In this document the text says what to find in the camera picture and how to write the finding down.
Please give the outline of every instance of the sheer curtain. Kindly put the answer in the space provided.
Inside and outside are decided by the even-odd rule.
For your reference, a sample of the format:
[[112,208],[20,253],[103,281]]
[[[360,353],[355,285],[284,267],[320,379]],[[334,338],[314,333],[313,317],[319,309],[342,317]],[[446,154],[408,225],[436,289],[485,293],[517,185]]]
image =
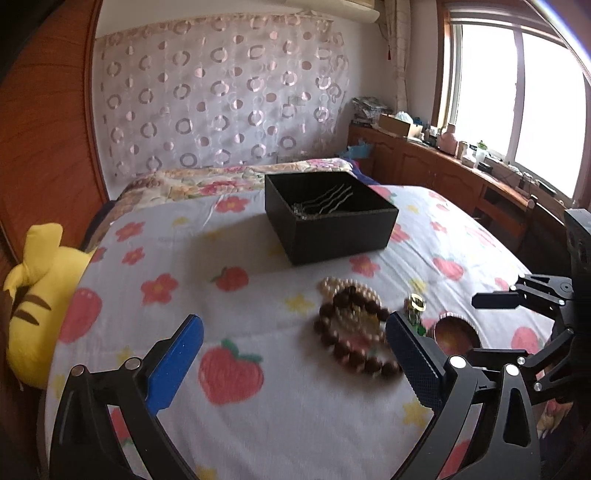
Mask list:
[[406,111],[406,69],[410,49],[410,0],[385,0],[388,27],[388,58],[394,77],[395,112]]

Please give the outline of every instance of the white wall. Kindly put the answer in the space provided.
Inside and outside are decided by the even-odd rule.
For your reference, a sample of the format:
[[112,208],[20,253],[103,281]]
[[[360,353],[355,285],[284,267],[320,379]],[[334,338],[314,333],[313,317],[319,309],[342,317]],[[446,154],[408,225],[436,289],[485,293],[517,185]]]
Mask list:
[[411,40],[407,69],[408,113],[431,122],[437,77],[436,0],[411,0]]
[[[104,0],[100,11],[96,36],[101,37],[127,28],[176,18],[215,15],[233,12],[286,13],[297,8],[285,7],[268,0]],[[337,125],[335,149],[346,146],[352,111],[351,97],[372,95],[388,98],[390,90],[384,81],[388,46],[376,24],[359,24],[343,18],[334,19],[333,28],[343,34],[349,57],[349,88],[343,113]],[[109,189],[117,196],[119,189]]]

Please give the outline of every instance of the window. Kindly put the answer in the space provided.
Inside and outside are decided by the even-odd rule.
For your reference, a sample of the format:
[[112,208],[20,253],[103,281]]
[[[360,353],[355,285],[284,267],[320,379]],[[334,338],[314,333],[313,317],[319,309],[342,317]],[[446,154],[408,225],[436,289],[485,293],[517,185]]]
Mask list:
[[558,197],[571,199],[591,120],[574,55],[549,35],[511,25],[464,19],[453,25],[453,38],[448,118],[457,138],[482,140],[494,154],[557,190]]

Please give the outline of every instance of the wooden bead bracelet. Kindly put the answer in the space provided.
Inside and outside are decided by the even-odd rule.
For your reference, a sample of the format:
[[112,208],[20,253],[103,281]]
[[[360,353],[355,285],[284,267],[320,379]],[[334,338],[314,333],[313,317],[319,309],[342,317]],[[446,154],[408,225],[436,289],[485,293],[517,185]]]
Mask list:
[[375,300],[367,300],[350,286],[338,292],[333,303],[325,303],[320,307],[320,317],[314,322],[314,331],[320,335],[320,341],[326,348],[333,349],[333,356],[341,364],[345,364],[356,372],[368,375],[380,375],[384,378],[394,378],[402,372],[394,360],[382,362],[376,356],[368,358],[365,350],[354,349],[348,340],[340,338],[339,332],[332,326],[333,320],[340,320],[339,309],[363,308],[370,315],[375,315],[380,322],[385,322],[390,315]]

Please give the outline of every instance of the wooden chair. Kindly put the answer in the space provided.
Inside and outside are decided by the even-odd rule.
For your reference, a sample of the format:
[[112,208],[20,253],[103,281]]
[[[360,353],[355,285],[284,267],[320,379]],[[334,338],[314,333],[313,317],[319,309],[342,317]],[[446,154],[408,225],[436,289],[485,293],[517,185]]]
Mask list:
[[527,227],[515,256],[532,272],[570,277],[570,254],[564,222],[535,195],[528,204]]

